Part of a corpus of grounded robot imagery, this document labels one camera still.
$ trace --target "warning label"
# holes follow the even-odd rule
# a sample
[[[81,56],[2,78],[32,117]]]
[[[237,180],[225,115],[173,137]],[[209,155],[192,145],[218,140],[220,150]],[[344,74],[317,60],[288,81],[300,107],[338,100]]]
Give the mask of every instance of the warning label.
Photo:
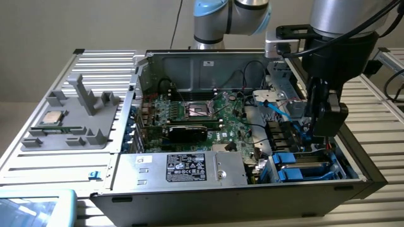
[[[204,154],[166,155],[168,182],[205,181],[205,171]]]

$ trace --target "sticker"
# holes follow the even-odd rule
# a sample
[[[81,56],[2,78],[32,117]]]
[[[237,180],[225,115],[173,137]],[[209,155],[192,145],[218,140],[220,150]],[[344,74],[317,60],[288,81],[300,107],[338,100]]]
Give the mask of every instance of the sticker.
[[[214,65],[214,61],[202,61],[202,65],[204,66],[213,66]]]
[[[168,182],[205,181],[205,172],[204,154],[166,155]]]
[[[136,157],[136,163],[152,163],[153,160],[153,156],[148,155],[148,156],[137,156]]]

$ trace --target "white wall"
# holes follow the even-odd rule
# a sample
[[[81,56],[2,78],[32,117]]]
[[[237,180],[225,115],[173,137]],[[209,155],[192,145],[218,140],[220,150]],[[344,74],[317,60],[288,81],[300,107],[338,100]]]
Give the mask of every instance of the white wall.
[[[178,2],[0,1],[0,101],[38,101],[76,48],[166,49]],[[310,3],[312,0],[272,0],[268,28],[308,23]],[[184,0],[174,49],[192,45],[192,8],[193,0]],[[404,47],[402,27],[380,41],[380,45]],[[264,35],[225,36],[226,48],[262,48],[262,42]]]

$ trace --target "workbench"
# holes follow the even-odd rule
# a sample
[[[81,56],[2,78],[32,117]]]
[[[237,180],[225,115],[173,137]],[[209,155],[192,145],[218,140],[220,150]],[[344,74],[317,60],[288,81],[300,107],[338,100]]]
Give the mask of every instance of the workbench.
[[[136,84],[136,63],[144,51],[85,51],[73,54],[48,93],[61,89],[66,96],[74,90],[65,79],[70,72],[82,74],[82,83],[94,95],[112,91],[122,99],[128,84]],[[362,148],[380,169],[389,184],[364,200],[350,200],[321,218],[225,223],[204,226],[274,227],[332,226],[368,227],[404,226],[404,114],[364,75],[344,86],[342,100],[349,108],[345,121]],[[117,137],[110,132],[102,150],[30,151],[22,152],[20,139],[42,111],[45,98],[40,101],[26,123],[0,159],[0,186],[2,189],[70,188],[78,196],[76,226],[113,226],[109,219],[88,200],[89,193],[110,185],[108,170],[113,168],[117,154],[109,154]],[[112,128],[118,127],[120,107]],[[100,171],[101,180],[88,180],[88,173]]]

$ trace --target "green circuit board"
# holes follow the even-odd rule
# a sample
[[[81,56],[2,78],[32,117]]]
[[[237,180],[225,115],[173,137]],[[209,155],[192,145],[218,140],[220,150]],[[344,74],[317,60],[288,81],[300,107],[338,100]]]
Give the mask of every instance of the green circuit board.
[[[144,103],[142,112],[145,113],[146,111],[148,114],[148,117],[142,119],[145,125],[142,128],[145,153],[222,151],[224,146],[234,142],[244,161],[254,161],[250,159],[253,145],[248,144],[252,143],[252,138],[244,137],[244,134],[249,131],[249,126],[240,122],[246,121],[246,119],[237,118],[233,114],[236,104],[236,110],[241,113],[242,102],[230,101],[229,96],[236,96],[236,94],[225,92],[209,104],[206,104],[209,100],[192,102],[194,105],[208,105],[210,107],[210,116],[189,116],[192,112],[185,111],[186,104],[182,101],[170,101],[165,95],[160,95],[154,100]],[[170,143],[164,132],[172,124],[181,125],[181,122],[186,122],[186,125],[208,126],[208,128],[214,128],[214,130],[208,131],[205,141]]]

